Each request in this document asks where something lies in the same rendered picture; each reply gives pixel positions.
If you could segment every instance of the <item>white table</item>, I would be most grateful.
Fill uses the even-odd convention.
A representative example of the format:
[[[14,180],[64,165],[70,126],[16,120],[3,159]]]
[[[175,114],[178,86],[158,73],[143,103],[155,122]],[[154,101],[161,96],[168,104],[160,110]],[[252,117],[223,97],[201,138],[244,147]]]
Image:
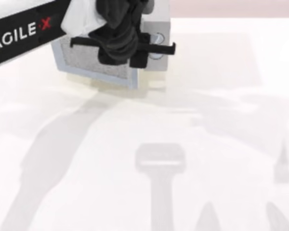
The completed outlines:
[[[169,71],[143,73],[139,90],[58,72],[50,46],[0,67],[0,231],[150,231],[171,206],[168,231],[201,214],[204,231],[269,231],[267,202],[288,229],[289,184],[273,170],[282,143],[289,154],[289,20],[172,25]],[[144,143],[176,143],[186,163],[153,213]]]

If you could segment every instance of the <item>table surface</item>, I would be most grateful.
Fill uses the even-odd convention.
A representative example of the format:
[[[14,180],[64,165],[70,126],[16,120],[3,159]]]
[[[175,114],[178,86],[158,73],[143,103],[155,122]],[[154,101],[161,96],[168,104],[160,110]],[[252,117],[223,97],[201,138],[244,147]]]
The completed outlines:
[[[49,45],[0,67],[0,231],[289,231],[289,20],[173,19],[172,40],[138,90]]]

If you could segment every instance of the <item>red x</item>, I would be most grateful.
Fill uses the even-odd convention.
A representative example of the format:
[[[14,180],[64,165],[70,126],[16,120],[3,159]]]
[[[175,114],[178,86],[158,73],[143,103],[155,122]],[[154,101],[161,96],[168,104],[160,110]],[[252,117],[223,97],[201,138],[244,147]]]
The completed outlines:
[[[42,30],[46,30],[47,28],[51,28],[49,22],[50,22],[50,17],[47,17],[46,19],[42,19],[42,23],[43,23]]]

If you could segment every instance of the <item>white tabletop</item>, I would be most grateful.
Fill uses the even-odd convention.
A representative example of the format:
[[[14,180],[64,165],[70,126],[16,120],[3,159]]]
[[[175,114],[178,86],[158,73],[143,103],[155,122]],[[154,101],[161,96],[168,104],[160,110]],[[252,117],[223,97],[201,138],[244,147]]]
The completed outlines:
[[[50,46],[0,66],[0,231],[289,231],[289,20],[172,25],[139,90],[59,72]]]

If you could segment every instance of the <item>agilex logo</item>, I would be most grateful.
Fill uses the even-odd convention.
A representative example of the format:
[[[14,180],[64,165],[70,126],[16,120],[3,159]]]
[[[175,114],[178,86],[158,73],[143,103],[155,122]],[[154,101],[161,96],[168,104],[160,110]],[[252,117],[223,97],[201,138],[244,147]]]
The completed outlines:
[[[21,26],[5,32],[0,36],[0,49],[11,46],[19,41],[29,39],[30,37],[37,34],[38,30],[45,31],[51,28],[51,17],[42,18],[38,22],[32,22],[26,26]]]

